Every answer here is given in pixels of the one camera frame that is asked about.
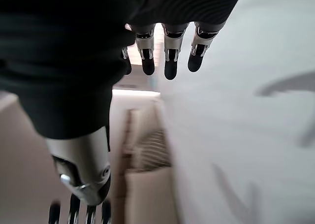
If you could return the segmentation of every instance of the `robotic fingertip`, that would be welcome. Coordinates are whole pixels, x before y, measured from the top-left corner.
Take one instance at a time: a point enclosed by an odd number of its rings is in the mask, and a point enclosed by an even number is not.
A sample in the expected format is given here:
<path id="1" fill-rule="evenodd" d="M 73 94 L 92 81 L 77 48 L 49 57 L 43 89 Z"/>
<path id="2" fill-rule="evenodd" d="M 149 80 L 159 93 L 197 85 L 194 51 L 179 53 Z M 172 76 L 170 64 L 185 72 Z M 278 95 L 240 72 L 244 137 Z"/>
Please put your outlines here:
<path id="1" fill-rule="evenodd" d="M 142 69 L 146 75 L 152 75 L 155 70 L 154 60 L 153 59 L 142 60 Z"/>
<path id="2" fill-rule="evenodd" d="M 55 224 L 59 222 L 60 216 L 60 203 L 59 201 L 53 201 L 49 209 L 48 224 Z"/>
<path id="3" fill-rule="evenodd" d="M 177 74 L 177 62 L 165 61 L 164 75 L 168 80 L 173 80 Z"/>
<path id="4" fill-rule="evenodd" d="M 189 60 L 188 60 L 188 69 L 191 72 L 198 71 L 201 67 L 202 59 L 203 59 L 203 57 L 194 56 L 194 55 L 190 54 Z"/>
<path id="5" fill-rule="evenodd" d="M 102 204 L 102 224 L 108 224 L 111 218 L 111 205 L 109 200 L 105 200 Z"/>

